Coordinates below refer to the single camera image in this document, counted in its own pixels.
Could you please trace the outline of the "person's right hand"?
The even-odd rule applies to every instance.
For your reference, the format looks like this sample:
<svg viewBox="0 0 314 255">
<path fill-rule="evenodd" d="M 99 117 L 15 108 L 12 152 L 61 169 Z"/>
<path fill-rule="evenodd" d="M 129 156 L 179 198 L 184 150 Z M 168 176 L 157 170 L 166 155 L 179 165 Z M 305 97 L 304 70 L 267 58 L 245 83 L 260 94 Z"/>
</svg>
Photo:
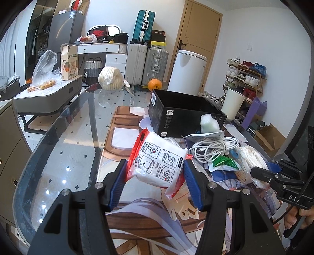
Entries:
<svg viewBox="0 0 314 255">
<path fill-rule="evenodd" d="M 286 229 L 290 229 L 297 222 L 297 214 L 300 216 L 305 216 L 305 220 L 302 223 L 300 229 L 305 229 L 313 223 L 314 219 L 314 207 L 311 207 L 309 210 L 298 209 L 297 207 L 292 207 L 288 205 L 288 213 L 284 217 L 284 225 Z"/>
</svg>

